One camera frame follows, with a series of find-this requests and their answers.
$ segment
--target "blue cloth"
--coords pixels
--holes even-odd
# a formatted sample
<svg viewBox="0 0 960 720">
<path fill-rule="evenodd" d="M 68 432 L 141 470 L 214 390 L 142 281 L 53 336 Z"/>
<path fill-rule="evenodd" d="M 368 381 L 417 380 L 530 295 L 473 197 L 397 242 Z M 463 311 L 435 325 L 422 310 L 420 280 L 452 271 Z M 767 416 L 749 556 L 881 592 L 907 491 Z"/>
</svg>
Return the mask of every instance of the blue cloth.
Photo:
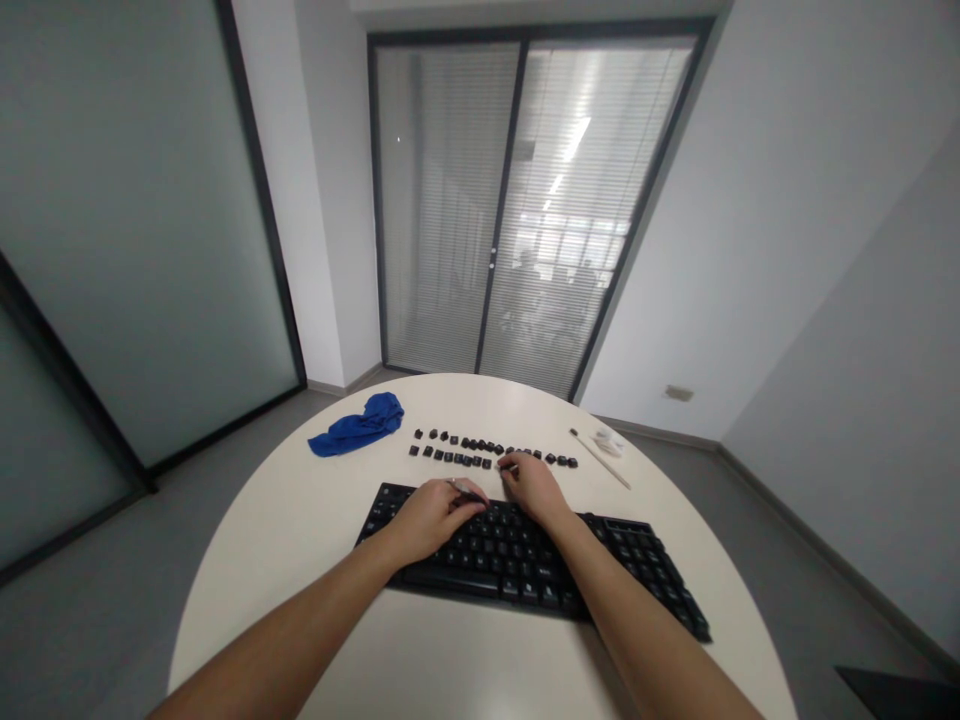
<svg viewBox="0 0 960 720">
<path fill-rule="evenodd" d="M 310 438 L 310 449 L 320 457 L 332 457 L 366 447 L 395 432 L 403 420 L 403 407 L 393 393 L 371 395 L 363 415 L 337 420 L 323 435 Z"/>
</svg>

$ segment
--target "baseboard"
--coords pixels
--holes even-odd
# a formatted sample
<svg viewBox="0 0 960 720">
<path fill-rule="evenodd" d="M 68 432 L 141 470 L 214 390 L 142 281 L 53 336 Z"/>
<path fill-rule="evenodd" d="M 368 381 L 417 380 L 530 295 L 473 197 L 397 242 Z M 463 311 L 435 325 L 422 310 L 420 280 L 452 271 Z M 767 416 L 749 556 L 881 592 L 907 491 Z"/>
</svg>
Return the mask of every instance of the baseboard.
<svg viewBox="0 0 960 720">
<path fill-rule="evenodd" d="M 698 450 L 715 451 L 720 447 L 720 443 L 716 440 L 707 440 L 706 438 L 697 437 L 696 435 L 684 435 L 683 433 L 675 433 L 671 430 L 661 430 L 660 428 L 653 428 L 647 425 L 638 425 L 627 422 L 626 420 L 614 420 L 613 418 L 603 417 L 602 415 L 594 415 L 594 417 L 618 432 L 642 435 L 643 437 L 653 438 L 654 440 L 664 440 L 666 442 L 676 443 L 677 445 L 697 448 Z"/>
<path fill-rule="evenodd" d="M 346 397 L 347 395 L 352 395 L 355 393 L 367 380 L 373 377 L 373 375 L 375 375 L 382 368 L 383 364 L 377 363 L 346 387 L 331 385 L 330 383 L 322 383 L 319 380 L 307 380 L 307 387 L 311 390 L 316 390 L 317 392 L 327 393 L 327 395 Z"/>
<path fill-rule="evenodd" d="M 960 684 L 960 662 L 927 635 L 916 623 L 894 605 L 886 595 L 847 562 L 836 550 L 778 498 L 753 471 L 728 448 L 720 444 L 717 454 L 739 475 L 760 498 L 809 544 L 844 580 L 870 603 L 880 615 L 917 648 L 950 682 Z"/>
</svg>

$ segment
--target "hand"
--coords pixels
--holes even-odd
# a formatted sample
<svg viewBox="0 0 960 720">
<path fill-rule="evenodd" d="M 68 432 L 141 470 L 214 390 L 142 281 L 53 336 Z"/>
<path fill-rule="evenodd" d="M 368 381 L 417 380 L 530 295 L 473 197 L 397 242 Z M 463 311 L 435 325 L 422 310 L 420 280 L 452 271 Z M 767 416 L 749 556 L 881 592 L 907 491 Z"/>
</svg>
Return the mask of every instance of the hand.
<svg viewBox="0 0 960 720">
<path fill-rule="evenodd" d="M 504 455 L 497 464 L 507 492 L 541 527 L 549 530 L 555 522 L 571 515 L 570 506 L 545 462 L 533 455 L 515 452 Z M 517 469 L 513 473 L 504 470 L 514 464 Z"/>
<path fill-rule="evenodd" d="M 466 478 L 457 478 L 488 503 L 481 488 Z M 460 493 L 446 480 L 428 480 L 411 495 L 397 516 L 377 535 L 389 538 L 388 547 L 398 554 L 402 566 L 430 557 L 457 528 L 474 515 L 486 510 L 480 503 L 453 505 Z"/>
</svg>

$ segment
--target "floor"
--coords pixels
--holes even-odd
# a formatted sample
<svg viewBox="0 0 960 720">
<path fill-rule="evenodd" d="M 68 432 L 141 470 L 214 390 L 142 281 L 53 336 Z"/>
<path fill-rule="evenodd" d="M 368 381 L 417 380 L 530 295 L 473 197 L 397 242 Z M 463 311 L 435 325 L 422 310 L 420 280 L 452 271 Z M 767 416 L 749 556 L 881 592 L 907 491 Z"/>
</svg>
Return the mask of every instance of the floor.
<svg viewBox="0 0 960 720">
<path fill-rule="evenodd" d="M 384 370 L 368 384 L 398 375 Z M 172 471 L 158 495 L 0 589 L 0 716 L 130 718 L 159 703 L 180 615 L 220 519 L 273 448 L 336 400 L 297 395 Z M 729 552 L 770 629 L 801 718 L 870 717 L 836 664 L 939 679 L 715 453 L 628 439 Z"/>
</svg>

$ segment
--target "round table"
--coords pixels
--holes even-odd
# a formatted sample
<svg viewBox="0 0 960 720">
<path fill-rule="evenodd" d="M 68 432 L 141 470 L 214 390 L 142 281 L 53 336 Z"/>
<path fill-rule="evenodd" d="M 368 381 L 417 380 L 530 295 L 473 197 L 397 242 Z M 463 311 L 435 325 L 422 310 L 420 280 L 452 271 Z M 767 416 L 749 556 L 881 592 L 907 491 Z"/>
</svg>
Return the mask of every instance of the round table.
<svg viewBox="0 0 960 720">
<path fill-rule="evenodd" d="M 319 458 L 307 438 L 391 391 L 401 428 L 366 448 Z M 569 433 L 601 423 L 552 395 L 482 375 L 392 380 L 344 398 L 284 440 L 220 523 L 193 582 L 177 636 L 172 691 L 233 638 L 350 552 L 381 482 L 420 485 L 465 475 L 503 499 L 494 470 L 408 454 L 433 428 L 574 456 L 554 466 L 570 506 L 653 525 L 710 623 L 705 646 L 766 718 L 796 718 L 757 606 L 716 536 L 670 480 L 632 445 L 611 459 L 627 490 Z M 414 431 L 424 431 L 421 440 Z M 626 689 L 589 625 L 385 590 L 357 625 L 301 717 L 630 717 Z"/>
</svg>

